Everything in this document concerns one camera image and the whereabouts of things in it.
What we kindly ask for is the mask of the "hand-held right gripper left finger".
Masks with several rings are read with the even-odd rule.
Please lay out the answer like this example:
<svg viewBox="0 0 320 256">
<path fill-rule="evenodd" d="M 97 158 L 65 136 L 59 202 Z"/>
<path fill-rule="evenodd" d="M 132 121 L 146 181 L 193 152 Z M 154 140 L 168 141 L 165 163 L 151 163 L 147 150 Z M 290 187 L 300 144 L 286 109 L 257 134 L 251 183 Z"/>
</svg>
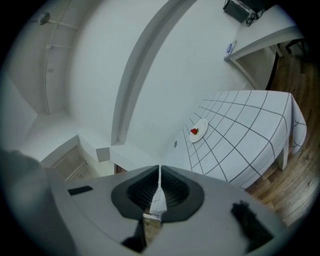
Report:
<svg viewBox="0 0 320 256">
<path fill-rule="evenodd" d="M 142 205 L 158 188 L 159 167 L 64 181 L 50 170 L 59 214 L 76 253 L 159 253 L 146 245 Z"/>
</svg>

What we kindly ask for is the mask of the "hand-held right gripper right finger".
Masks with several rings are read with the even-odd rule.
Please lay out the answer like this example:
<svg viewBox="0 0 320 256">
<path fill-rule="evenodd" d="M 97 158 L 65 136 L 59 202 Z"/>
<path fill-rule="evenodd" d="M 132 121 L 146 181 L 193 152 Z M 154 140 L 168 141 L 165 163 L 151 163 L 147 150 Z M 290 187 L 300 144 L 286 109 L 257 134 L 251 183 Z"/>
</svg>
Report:
<svg viewBox="0 0 320 256">
<path fill-rule="evenodd" d="M 249 240 L 233 217 L 234 203 L 247 202 L 257 219 L 276 236 L 285 228 L 281 219 L 244 190 L 216 178 L 173 167 L 175 174 L 198 183 L 202 206 L 186 221 L 164 223 L 149 247 L 151 256 L 244 256 Z"/>
</svg>

